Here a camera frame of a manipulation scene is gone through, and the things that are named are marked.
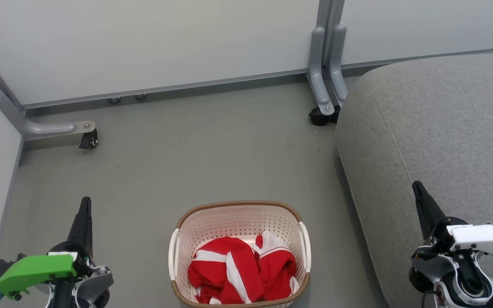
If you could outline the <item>grey fabric sofa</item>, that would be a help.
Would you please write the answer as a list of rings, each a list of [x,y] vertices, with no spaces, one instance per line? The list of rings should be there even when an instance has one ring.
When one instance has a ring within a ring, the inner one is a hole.
[[[364,74],[341,107],[335,140],[386,303],[420,308],[408,279],[423,243],[412,183],[445,215],[493,224],[493,54]]]

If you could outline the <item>long grey partition foot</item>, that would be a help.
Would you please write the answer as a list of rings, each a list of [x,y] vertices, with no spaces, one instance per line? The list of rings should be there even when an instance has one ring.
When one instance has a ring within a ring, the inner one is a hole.
[[[0,111],[25,140],[52,138],[63,135],[83,135],[96,129],[94,121],[63,121],[39,123],[26,118],[0,90]]]

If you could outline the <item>plain red garment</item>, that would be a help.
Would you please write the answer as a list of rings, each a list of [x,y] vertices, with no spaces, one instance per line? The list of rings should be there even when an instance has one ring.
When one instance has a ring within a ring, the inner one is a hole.
[[[188,279],[199,303],[250,304],[264,298],[256,254],[239,238],[221,237],[201,246]]]

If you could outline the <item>white laundry basket brown rim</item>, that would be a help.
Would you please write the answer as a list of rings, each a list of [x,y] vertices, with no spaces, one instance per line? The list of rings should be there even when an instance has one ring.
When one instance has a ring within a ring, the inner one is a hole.
[[[212,305],[199,303],[188,279],[188,268],[195,252],[221,237],[255,243],[256,237],[270,231],[283,240],[296,259],[299,290],[284,299],[250,304]],[[312,251],[309,232],[295,209],[279,201],[227,201],[206,204],[186,212],[178,221],[168,249],[168,269],[172,290],[187,308],[289,308],[309,284]]]

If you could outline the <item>red garment with white collar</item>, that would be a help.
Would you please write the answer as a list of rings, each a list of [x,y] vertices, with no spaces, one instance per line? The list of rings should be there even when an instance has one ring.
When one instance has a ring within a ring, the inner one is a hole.
[[[270,231],[264,231],[251,245],[263,287],[264,301],[284,299],[300,288],[296,259],[289,246]]]

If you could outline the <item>narrow grey partition foot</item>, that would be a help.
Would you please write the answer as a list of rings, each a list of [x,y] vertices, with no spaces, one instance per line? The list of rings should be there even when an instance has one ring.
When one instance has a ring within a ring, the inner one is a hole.
[[[338,24],[334,27],[328,56],[328,69],[331,85],[334,88],[337,100],[341,103],[344,102],[348,95],[347,85],[342,73],[342,55],[344,52],[346,33],[347,27],[345,25]]]

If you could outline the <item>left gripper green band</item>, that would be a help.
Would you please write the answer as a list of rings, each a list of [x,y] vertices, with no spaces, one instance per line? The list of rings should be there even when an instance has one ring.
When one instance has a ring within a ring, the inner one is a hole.
[[[0,292],[5,296],[29,293],[29,288],[60,278],[90,275],[92,261],[92,201],[83,197],[68,241],[57,244],[45,255],[19,254],[16,261],[0,259]]]

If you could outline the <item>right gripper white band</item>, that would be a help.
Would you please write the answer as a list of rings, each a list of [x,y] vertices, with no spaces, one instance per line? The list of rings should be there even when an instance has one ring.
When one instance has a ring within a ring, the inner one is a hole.
[[[483,252],[493,255],[493,225],[446,218],[421,181],[412,183],[419,226],[430,253]]]

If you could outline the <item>wide grey partition foot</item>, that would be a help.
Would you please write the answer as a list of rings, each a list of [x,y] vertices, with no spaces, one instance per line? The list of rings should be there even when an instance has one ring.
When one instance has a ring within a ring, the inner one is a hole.
[[[325,116],[334,114],[335,109],[327,93],[323,78],[322,57],[324,49],[325,28],[316,27],[311,33],[307,76],[319,111]]]

